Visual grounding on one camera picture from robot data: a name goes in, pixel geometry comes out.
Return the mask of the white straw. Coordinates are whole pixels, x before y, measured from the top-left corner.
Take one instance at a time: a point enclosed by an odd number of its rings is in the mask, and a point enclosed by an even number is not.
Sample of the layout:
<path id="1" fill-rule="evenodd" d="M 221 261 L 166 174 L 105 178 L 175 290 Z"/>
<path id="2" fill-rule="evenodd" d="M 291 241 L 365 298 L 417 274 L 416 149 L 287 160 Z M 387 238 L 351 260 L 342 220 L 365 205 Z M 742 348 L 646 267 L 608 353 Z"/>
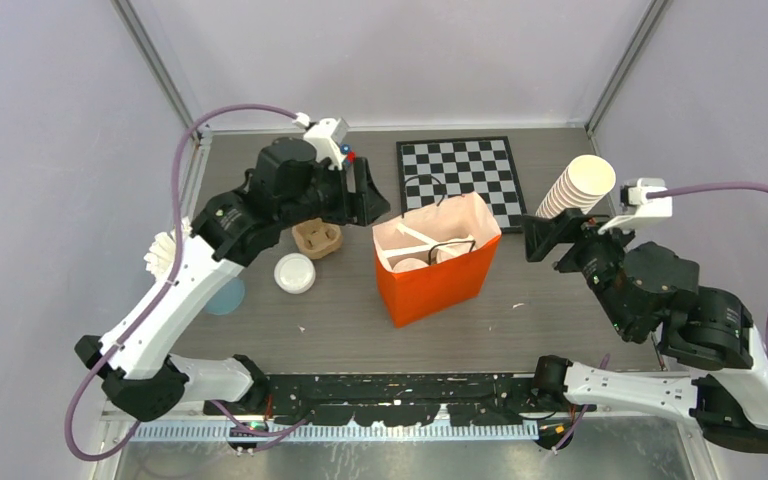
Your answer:
<path id="1" fill-rule="evenodd" d="M 416 240 L 418 240 L 420 242 L 423 242 L 424 244 L 427 244 L 427 245 L 434 246 L 434 245 L 439 244 L 438 240 L 435 240 L 435 239 L 429 237 L 426 234 L 423 234 L 423 233 L 421 233 L 421 232 L 419 232 L 419 231 L 417 231 L 415 229 L 412 229 L 412 228 L 408 227 L 407 225 L 405 225 L 404 223 L 397 224 L 396 225 L 396 230 L 398 232 L 404 234 L 404 235 L 408 235 L 408 236 L 410 236 L 410 237 L 412 237 L 412 238 L 414 238 L 414 239 L 416 239 Z"/>
<path id="2" fill-rule="evenodd" d="M 431 248 L 432 248 L 431 244 L 423 244 L 423 245 L 416 245 L 416 246 L 403 247 L 403 248 L 397 248 L 397 249 L 387 249 L 387 250 L 382 250 L 381 255 L 384 258 L 409 256 L 409 255 L 420 254 L 423 252 L 428 252 Z"/>

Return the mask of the stack of white paper cups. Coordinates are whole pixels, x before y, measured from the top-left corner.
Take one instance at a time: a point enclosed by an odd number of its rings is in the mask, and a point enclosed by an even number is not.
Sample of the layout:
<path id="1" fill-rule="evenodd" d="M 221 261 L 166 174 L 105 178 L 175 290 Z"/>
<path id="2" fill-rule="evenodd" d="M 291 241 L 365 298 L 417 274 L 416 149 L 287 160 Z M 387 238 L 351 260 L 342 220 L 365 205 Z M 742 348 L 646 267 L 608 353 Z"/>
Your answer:
<path id="1" fill-rule="evenodd" d="M 597 155 L 579 155 L 548 190 L 535 215 L 550 219 L 570 208 L 588 213 L 615 185 L 616 173 L 609 162 Z"/>

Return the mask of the white plastic cup lid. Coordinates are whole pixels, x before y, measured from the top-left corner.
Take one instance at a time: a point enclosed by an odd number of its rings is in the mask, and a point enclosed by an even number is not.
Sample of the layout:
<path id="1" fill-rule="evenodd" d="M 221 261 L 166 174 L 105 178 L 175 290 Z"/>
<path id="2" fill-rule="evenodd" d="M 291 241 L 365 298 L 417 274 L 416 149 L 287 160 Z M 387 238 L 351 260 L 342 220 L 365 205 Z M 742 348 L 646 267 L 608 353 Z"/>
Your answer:
<path id="1" fill-rule="evenodd" d="M 433 249 L 432 259 L 437 263 L 443 263 L 459 256 L 471 253 L 475 248 L 475 240 L 472 237 L 454 239 L 436 245 Z"/>

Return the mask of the orange paper bag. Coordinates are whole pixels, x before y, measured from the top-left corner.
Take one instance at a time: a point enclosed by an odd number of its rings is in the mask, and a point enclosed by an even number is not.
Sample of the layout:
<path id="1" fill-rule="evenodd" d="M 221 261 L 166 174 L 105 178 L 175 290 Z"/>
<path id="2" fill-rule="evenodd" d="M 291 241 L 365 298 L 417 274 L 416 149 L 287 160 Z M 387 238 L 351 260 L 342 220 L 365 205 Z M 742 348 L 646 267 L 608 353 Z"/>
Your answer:
<path id="1" fill-rule="evenodd" d="M 396 230 L 404 223 L 439 244 L 472 237 L 471 253 L 437 264 L 433 249 L 420 254 L 384 258 L 382 250 L 423 245 Z M 379 294 L 393 325 L 405 327 L 479 295 L 493 263 L 502 232 L 483 199 L 468 193 L 402 213 L 372 228 L 375 276 Z M 426 261 L 427 268 L 394 273 L 392 267 L 405 258 Z"/>

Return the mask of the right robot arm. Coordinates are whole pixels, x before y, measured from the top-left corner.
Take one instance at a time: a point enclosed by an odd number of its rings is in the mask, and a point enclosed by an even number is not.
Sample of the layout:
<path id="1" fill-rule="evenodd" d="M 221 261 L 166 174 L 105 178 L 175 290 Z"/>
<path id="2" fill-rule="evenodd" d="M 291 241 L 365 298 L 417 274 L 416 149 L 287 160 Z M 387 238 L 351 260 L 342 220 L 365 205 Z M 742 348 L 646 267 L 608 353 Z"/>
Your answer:
<path id="1" fill-rule="evenodd" d="M 733 293 L 703 286 L 699 265 L 604 215 L 567 209 L 523 219 L 526 258 L 543 260 L 558 245 L 560 273 L 580 274 L 626 342 L 652 334 L 657 352 L 696 369 L 695 379 L 655 380 L 611 373 L 557 355 L 538 360 L 530 385 L 544 410 L 601 405 L 699 426 L 719 447 L 768 454 L 768 359 L 752 315 Z"/>

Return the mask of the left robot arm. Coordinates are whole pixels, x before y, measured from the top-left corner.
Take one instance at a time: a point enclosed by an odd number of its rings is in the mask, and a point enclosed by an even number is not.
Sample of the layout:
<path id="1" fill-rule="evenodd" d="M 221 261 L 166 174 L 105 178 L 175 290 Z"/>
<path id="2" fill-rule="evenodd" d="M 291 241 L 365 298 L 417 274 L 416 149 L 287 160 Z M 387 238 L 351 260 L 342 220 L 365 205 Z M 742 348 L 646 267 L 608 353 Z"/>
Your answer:
<path id="1" fill-rule="evenodd" d="M 172 347 L 208 300 L 283 231 L 314 219 L 368 226 L 389 209 L 366 158 L 331 169 L 309 141 L 279 138 L 260 150 L 241 186 L 211 198 L 190 233 L 177 235 L 170 267 L 126 318 L 102 336 L 83 336 L 75 352 L 112 404 L 140 422 L 186 402 L 222 401 L 256 413 L 269 387 L 251 359 L 190 359 Z"/>

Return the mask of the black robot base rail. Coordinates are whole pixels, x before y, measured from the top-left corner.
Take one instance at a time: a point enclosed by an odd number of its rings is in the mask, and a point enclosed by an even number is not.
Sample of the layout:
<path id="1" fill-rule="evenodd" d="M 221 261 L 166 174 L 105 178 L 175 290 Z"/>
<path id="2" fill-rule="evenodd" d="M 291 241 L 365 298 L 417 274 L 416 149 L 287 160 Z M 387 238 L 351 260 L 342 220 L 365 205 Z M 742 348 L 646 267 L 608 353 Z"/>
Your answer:
<path id="1" fill-rule="evenodd" d="M 225 402 L 234 415 L 269 418 L 290 426 L 426 426 L 447 413 L 453 426 L 518 425 L 581 410 L 515 373 L 275 374 L 255 387 L 253 400 Z"/>

